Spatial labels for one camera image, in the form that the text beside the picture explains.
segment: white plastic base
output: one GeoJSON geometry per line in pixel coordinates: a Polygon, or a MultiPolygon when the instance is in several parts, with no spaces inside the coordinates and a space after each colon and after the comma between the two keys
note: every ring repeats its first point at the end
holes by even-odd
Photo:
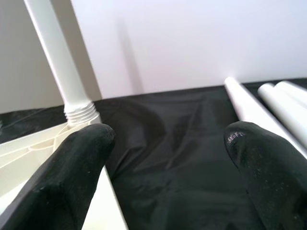
{"type": "MultiPolygon", "coordinates": [[[[65,123],[0,145],[0,214],[69,134],[100,122],[97,113],[92,120],[75,127],[65,123]]],[[[115,229],[127,230],[128,227],[104,167],[83,230],[115,229]]]]}

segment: black tarp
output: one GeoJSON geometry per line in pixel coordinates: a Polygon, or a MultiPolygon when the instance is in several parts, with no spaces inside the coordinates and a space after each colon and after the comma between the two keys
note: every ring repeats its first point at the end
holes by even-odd
{"type": "MultiPolygon", "coordinates": [[[[247,88],[257,96],[260,85],[247,88]]],[[[224,128],[238,118],[222,86],[95,105],[117,134],[107,168],[130,230],[264,229],[224,147],[224,128]]],[[[66,121],[62,106],[0,120],[0,143],[66,121]]]]}

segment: white plastic pipe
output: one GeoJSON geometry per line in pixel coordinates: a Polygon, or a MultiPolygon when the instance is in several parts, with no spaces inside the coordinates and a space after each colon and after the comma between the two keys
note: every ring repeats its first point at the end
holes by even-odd
{"type": "Polygon", "coordinates": [[[281,81],[275,85],[275,88],[283,91],[288,96],[302,104],[302,106],[307,108],[307,89],[295,85],[289,81],[281,81]]]}
{"type": "Polygon", "coordinates": [[[259,87],[258,94],[296,139],[307,148],[307,110],[269,83],[259,87]]]}
{"type": "Polygon", "coordinates": [[[87,97],[50,0],[24,0],[35,30],[62,95],[69,125],[76,126],[97,117],[87,97]]]}
{"type": "Polygon", "coordinates": [[[307,151],[257,99],[234,78],[224,81],[226,91],[240,121],[256,125],[288,140],[306,159],[307,151]]]}

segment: white pole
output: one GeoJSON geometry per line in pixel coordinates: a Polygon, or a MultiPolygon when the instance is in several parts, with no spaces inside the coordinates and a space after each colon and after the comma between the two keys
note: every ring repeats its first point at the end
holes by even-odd
{"type": "Polygon", "coordinates": [[[307,148],[307,110],[269,83],[262,85],[258,89],[258,94],[297,140],[307,148]]]}
{"type": "Polygon", "coordinates": [[[297,140],[244,86],[234,78],[227,78],[224,83],[228,96],[240,121],[255,123],[285,138],[307,159],[306,149],[297,142],[297,140]]]}
{"type": "MultiPolygon", "coordinates": [[[[78,128],[101,122],[99,113],[85,93],[50,0],[24,2],[64,100],[68,125],[78,128]]],[[[128,229],[105,167],[101,171],[83,229],[128,229]]]]}
{"type": "Polygon", "coordinates": [[[94,104],[85,93],[50,0],[24,2],[64,100],[68,124],[76,126],[99,117],[94,104]]]}
{"type": "Polygon", "coordinates": [[[275,85],[275,88],[282,90],[288,96],[292,97],[307,108],[307,89],[295,85],[289,81],[281,81],[275,85]]]}

